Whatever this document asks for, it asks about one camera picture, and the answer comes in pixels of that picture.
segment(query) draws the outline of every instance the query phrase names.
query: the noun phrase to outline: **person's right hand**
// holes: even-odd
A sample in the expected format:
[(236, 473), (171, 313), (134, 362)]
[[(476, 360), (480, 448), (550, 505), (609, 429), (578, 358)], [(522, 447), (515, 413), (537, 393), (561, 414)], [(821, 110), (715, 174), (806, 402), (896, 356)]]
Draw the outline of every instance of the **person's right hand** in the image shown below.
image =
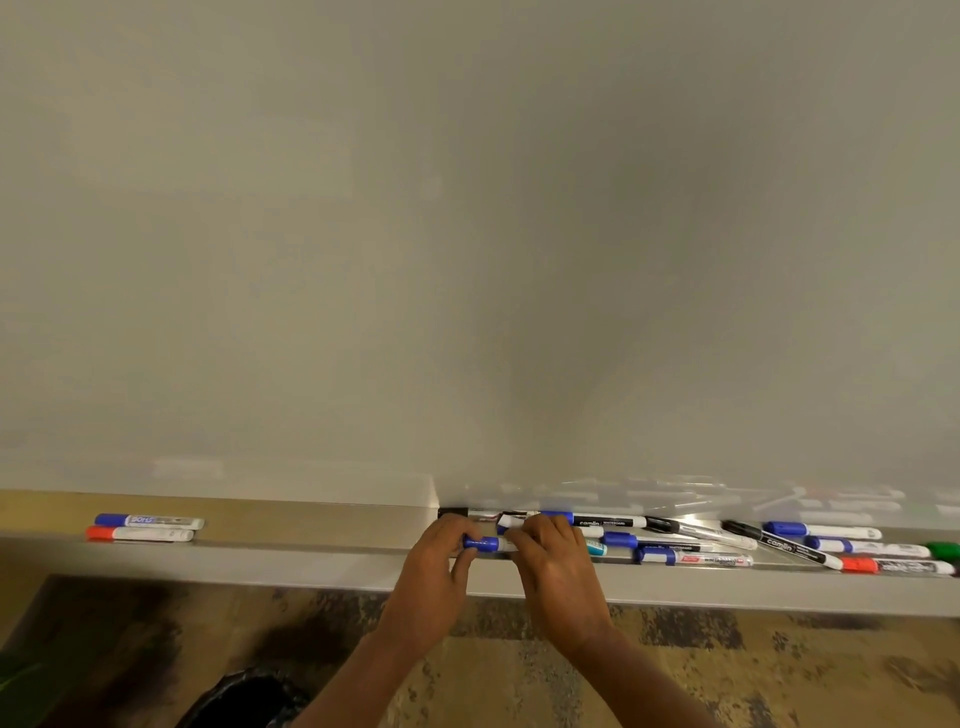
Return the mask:
[(579, 528), (563, 516), (537, 514), (522, 529), (511, 528), (504, 536), (517, 548), (511, 558), (520, 572), (534, 624), (567, 660), (573, 662), (591, 640), (613, 630), (607, 600)]

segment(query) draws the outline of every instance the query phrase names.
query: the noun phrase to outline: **green marker cap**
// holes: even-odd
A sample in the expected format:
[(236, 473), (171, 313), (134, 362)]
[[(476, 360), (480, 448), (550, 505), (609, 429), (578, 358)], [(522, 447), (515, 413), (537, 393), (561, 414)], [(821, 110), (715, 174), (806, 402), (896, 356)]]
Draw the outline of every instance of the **green marker cap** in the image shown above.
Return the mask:
[(949, 541), (931, 541), (926, 547), (930, 549), (933, 558), (940, 561), (960, 559), (960, 544), (952, 544)]

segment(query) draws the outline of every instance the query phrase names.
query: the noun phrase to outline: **blue marker cap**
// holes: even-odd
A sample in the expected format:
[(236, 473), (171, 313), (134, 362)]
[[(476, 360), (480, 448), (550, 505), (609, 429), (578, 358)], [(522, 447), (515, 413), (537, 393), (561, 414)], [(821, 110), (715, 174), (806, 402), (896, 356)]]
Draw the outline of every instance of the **blue marker cap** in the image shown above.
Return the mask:
[(657, 561), (666, 564), (668, 567), (672, 567), (677, 563), (677, 554), (672, 548), (660, 548), (658, 546), (638, 548), (636, 550), (636, 559), (638, 562), (642, 563), (644, 556), (661, 556), (663, 558), (657, 559)]
[(540, 511), (544, 516), (563, 516), (570, 525), (573, 525), (573, 512), (572, 511)]
[(476, 548), (478, 551), (494, 553), (500, 548), (500, 540), (495, 536), (485, 536), (479, 541), (474, 541), (470, 536), (464, 536), (464, 548)]
[(624, 546), (626, 548), (636, 548), (636, 536), (626, 531), (606, 531), (603, 539), (607, 546)]
[(101, 513), (93, 520), (93, 524), (124, 526), (124, 525), (127, 525), (127, 514), (126, 513)]
[(768, 521), (763, 525), (764, 531), (776, 533), (778, 536), (805, 536), (806, 525), (792, 521)]
[(849, 539), (822, 539), (819, 536), (807, 536), (804, 539), (804, 545), (810, 546), (810, 548), (821, 548), (824, 541), (839, 541), (843, 544), (843, 553), (853, 553), (853, 544), (850, 543)]

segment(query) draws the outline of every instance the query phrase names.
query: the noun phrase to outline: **person's left arm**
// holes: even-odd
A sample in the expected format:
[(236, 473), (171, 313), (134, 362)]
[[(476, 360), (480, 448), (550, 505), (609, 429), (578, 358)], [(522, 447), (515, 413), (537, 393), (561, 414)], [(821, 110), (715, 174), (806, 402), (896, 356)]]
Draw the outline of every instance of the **person's left arm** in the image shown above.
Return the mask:
[(464, 534), (479, 539), (476, 524), (446, 514), (410, 550), (376, 629), (364, 637), (293, 728), (375, 728), (417, 660), (449, 633), (467, 598), (467, 573), (476, 556), (457, 556)]

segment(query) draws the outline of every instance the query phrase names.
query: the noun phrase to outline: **forearm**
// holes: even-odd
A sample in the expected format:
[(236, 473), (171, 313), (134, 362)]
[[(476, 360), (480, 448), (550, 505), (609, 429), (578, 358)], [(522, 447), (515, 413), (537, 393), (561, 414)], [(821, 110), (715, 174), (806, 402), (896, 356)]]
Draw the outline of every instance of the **forearm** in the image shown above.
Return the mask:
[(396, 641), (371, 633), (294, 721), (294, 728), (375, 728), (416, 661)]
[(571, 656), (570, 662), (624, 728), (716, 728), (703, 705), (612, 627)]

